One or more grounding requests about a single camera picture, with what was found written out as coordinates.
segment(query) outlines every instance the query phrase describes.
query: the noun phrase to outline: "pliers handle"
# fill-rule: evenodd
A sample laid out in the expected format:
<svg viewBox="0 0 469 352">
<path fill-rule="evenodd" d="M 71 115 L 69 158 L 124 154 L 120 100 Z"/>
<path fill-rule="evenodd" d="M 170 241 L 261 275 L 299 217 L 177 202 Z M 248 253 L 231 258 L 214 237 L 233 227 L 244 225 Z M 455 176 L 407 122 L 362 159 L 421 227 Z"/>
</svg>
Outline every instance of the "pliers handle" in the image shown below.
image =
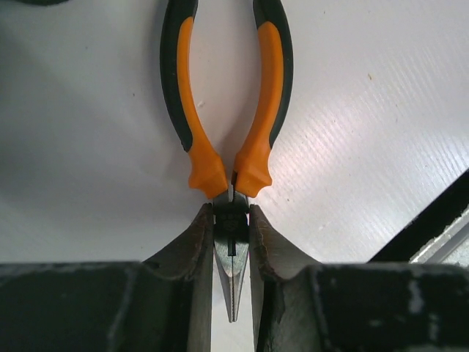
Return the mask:
<svg viewBox="0 0 469 352">
<path fill-rule="evenodd" d="M 199 121 L 189 78 L 189 46 L 197 0 L 169 0 L 160 44 L 163 94 L 173 126 L 192 162 L 191 188 L 215 198 L 228 189 L 223 162 Z M 272 184 L 269 154 L 287 113 L 293 49 L 280 0 L 254 0 L 262 82 L 254 121 L 234 162 L 234 189 L 249 197 Z"/>
</svg>

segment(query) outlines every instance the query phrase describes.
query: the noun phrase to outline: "pliers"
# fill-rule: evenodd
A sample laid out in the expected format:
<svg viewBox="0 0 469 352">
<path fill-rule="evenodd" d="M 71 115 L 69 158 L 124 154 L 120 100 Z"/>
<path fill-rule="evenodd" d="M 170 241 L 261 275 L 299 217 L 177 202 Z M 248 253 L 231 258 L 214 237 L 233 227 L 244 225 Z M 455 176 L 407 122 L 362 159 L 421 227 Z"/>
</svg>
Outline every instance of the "pliers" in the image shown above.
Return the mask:
<svg viewBox="0 0 469 352">
<path fill-rule="evenodd" d="M 272 184 L 268 159 L 284 123 L 293 80 L 293 49 L 280 0 L 254 0 L 262 61 L 259 102 L 237 153 L 231 185 L 221 157 L 199 121 L 189 78 L 189 47 L 197 0 L 169 0 L 160 42 L 163 95 L 182 147 L 189 154 L 189 186 L 213 199 L 213 242 L 229 321 L 237 320 L 249 252 L 248 197 Z"/>
</svg>

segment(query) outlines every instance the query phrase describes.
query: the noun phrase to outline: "tabletop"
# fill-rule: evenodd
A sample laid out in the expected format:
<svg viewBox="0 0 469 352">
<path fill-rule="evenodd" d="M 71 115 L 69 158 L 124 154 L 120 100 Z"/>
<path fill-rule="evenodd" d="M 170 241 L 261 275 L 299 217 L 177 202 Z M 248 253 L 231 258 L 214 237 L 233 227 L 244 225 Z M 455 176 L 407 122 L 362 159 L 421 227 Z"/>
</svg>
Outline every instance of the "tabletop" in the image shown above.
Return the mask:
<svg viewBox="0 0 469 352">
<path fill-rule="evenodd" d="M 292 99 L 252 202 L 313 258 L 367 261 L 469 167 L 469 2 L 283 3 Z M 0 3 L 1 262 L 143 260 L 205 201 L 160 87 L 166 4 Z M 231 173 L 260 87 L 251 1 L 200 0 L 190 65 Z M 229 326 L 214 278 L 213 351 L 248 351 L 248 282 Z"/>
</svg>

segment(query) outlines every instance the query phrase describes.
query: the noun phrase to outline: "pliers jaw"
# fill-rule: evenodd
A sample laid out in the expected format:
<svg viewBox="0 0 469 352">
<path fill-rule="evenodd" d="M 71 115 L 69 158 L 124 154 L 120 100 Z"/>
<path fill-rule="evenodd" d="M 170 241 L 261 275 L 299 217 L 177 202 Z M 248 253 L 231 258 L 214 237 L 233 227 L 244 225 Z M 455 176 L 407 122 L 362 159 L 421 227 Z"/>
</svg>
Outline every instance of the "pliers jaw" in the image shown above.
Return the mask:
<svg viewBox="0 0 469 352">
<path fill-rule="evenodd" d="M 215 224 L 213 243 L 215 260 L 223 288 L 230 323 L 237 320 L 243 277 L 248 262 L 249 225 L 248 200 L 233 190 L 213 201 Z"/>
</svg>

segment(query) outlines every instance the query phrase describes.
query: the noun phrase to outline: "orange grip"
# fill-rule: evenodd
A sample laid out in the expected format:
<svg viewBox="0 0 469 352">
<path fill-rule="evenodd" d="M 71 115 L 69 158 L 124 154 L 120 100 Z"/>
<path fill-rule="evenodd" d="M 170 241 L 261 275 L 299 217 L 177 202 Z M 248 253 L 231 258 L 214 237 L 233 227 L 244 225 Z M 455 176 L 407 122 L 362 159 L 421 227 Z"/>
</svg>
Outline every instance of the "orange grip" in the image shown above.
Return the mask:
<svg viewBox="0 0 469 352">
<path fill-rule="evenodd" d="M 182 109 L 192 133 L 192 145 L 188 151 L 192 162 L 189 186 L 202 190 L 207 198 L 214 198 L 228 189 L 228 180 L 223 162 L 210 144 L 193 102 L 189 76 L 192 27 L 193 18 L 185 19 L 177 40 L 177 83 Z"/>
<path fill-rule="evenodd" d="M 268 168 L 269 138 L 284 85 L 284 57 L 277 28 L 271 22 L 264 22 L 258 36 L 262 61 L 259 103 L 249 134 L 234 160 L 234 187 L 249 197 L 255 197 L 261 188 L 272 184 Z"/>
</svg>

